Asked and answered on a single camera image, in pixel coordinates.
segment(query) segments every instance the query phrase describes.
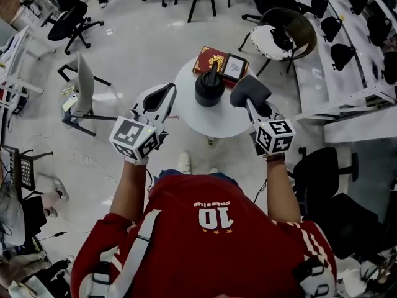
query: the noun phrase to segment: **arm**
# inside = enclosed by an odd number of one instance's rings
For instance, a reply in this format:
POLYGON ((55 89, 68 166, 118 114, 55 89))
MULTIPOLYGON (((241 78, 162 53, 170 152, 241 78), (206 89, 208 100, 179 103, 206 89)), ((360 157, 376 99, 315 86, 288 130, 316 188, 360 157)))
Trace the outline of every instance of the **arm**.
POLYGON ((146 165, 135 166, 124 161, 122 178, 110 206, 110 213, 138 222, 143 214, 145 183, 146 165))
POLYGON ((267 208, 269 218, 278 222, 300 223, 299 203, 293 193, 284 160, 268 158, 267 208))

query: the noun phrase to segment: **black office chair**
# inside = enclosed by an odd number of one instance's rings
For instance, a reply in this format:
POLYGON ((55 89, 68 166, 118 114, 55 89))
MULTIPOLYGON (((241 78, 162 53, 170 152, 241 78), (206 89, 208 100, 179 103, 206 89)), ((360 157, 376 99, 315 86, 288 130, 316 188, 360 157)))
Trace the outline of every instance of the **black office chair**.
POLYGON ((87 4, 80 0, 58 0, 60 8, 65 13, 58 19, 54 20, 51 18, 52 13, 44 20, 42 27, 47 24, 47 22, 53 24, 53 28, 48 34, 48 39, 50 41, 60 41, 65 38, 70 38, 68 45, 65 48, 65 54, 70 55, 69 47, 76 39, 79 37, 86 48, 90 48, 91 44, 86 43, 83 38, 82 33, 97 24, 100 26, 104 25, 104 21, 97 21, 90 24, 90 17, 84 17, 87 13, 87 4))

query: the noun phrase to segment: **table leg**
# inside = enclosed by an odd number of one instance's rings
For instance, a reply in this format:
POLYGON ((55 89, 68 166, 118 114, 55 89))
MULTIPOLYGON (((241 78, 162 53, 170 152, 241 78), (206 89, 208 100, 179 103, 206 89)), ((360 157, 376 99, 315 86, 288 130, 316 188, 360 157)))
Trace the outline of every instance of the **table leg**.
POLYGON ((44 90, 42 88, 39 88, 39 87, 34 86, 32 84, 26 83, 26 82, 22 81, 19 78, 15 78, 14 76, 8 76, 7 80, 10 81, 13 84, 21 85, 21 86, 23 86, 23 87, 25 87, 27 89, 31 89, 32 91, 35 91, 36 93, 43 94, 43 92, 44 92, 44 90))
POLYGON ((29 34, 32 38, 34 38, 39 44, 43 45, 44 47, 46 47, 49 51, 52 51, 53 53, 56 52, 56 49, 51 47, 48 43, 46 43, 44 40, 42 40, 40 37, 38 37, 36 35, 36 33, 29 28, 29 34))
POLYGON ((28 54, 29 56, 31 56, 32 58, 34 58, 36 61, 39 61, 40 57, 36 54, 34 54, 32 51, 30 50, 26 50, 26 54, 28 54))

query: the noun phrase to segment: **desk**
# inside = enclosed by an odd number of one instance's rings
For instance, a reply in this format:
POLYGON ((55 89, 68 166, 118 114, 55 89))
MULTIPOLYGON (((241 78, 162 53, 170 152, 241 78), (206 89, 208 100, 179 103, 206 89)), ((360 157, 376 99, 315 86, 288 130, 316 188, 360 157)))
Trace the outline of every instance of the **desk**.
MULTIPOLYGON (((38 43, 40 43, 50 51, 54 53, 56 52, 56 49, 51 48, 51 46, 49 46, 46 42, 38 38, 30 27, 24 28, 22 31, 15 35, 10 50, 0 57, 0 61, 3 62, 6 66, 5 69, 0 69, 0 89, 4 89, 11 94, 17 94, 23 97, 27 97, 27 95, 21 91, 11 89, 10 86, 14 85, 15 87, 19 85, 40 94, 44 92, 42 88, 26 83, 19 78, 20 68, 22 66, 25 54, 28 54, 37 61, 40 59, 38 55, 34 54, 32 51, 29 50, 29 42, 33 39, 35 39, 38 43)), ((5 101, 5 97, 4 100, 0 100, 0 107, 9 107, 9 103, 5 101)))
MULTIPOLYGON (((175 107, 179 117, 190 128, 212 138, 233 137, 246 131, 251 126, 247 110, 233 107, 230 104, 230 89, 225 89, 220 102, 213 107, 201 106, 195 100, 197 75, 193 74, 192 69, 196 60, 197 57, 187 62, 179 71, 174 82, 177 90, 175 107)), ((247 73, 255 76, 250 68, 247 73)))

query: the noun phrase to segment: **round white table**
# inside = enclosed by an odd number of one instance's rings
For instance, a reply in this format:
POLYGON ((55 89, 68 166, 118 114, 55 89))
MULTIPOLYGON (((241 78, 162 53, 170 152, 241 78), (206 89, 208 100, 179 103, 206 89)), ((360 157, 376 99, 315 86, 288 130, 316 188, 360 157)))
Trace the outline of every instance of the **round white table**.
MULTIPOLYGON (((198 133, 212 138, 228 138, 237 136, 250 126, 248 112, 245 108, 233 107, 230 100, 230 88, 225 88, 219 103, 213 107, 201 106, 195 99, 195 82, 197 75, 193 74, 193 66, 197 57, 187 62, 175 79, 175 107, 190 128, 198 133)), ((247 74, 255 76, 248 67, 247 74)))

